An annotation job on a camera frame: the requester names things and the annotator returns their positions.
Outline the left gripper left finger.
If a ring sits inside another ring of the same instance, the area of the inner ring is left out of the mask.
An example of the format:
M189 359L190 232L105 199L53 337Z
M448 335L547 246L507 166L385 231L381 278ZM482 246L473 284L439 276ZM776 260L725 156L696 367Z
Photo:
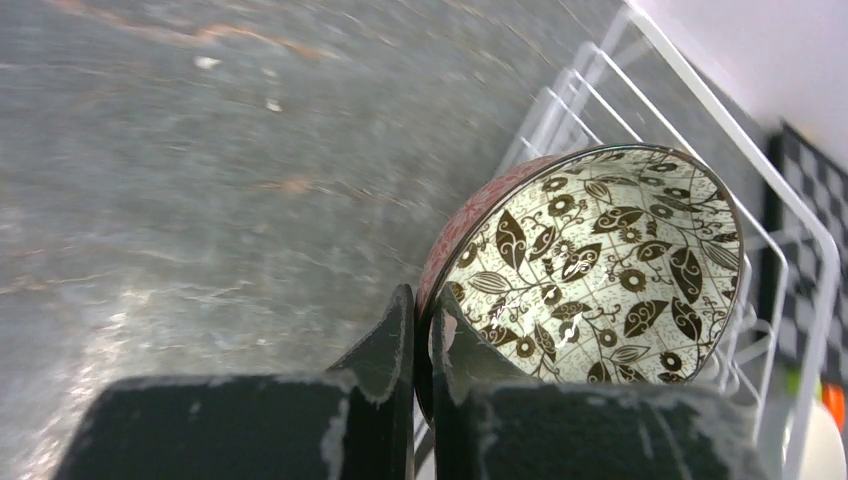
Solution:
M116 381L84 414L60 479L409 479L414 296L328 369Z

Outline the red floral pattern bowl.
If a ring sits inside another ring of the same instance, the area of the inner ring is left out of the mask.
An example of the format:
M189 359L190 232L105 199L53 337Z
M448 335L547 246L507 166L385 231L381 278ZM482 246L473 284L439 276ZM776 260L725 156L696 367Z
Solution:
M431 331L449 290L481 342L551 383L685 384L739 304L740 205L700 160L601 145L484 185L433 243L416 294L416 396L434 414Z

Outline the white bowl outside rack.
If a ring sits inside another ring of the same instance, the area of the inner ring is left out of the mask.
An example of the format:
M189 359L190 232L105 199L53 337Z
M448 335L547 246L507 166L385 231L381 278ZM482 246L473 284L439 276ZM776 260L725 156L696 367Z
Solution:
M830 411L818 401L813 403L807 422L798 479L847 479L842 435Z

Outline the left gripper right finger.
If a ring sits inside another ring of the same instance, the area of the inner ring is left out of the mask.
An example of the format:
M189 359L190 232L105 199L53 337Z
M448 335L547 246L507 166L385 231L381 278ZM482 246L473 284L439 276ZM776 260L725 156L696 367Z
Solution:
M544 383L476 333L449 289L432 312L439 479L763 479L740 412L715 392Z

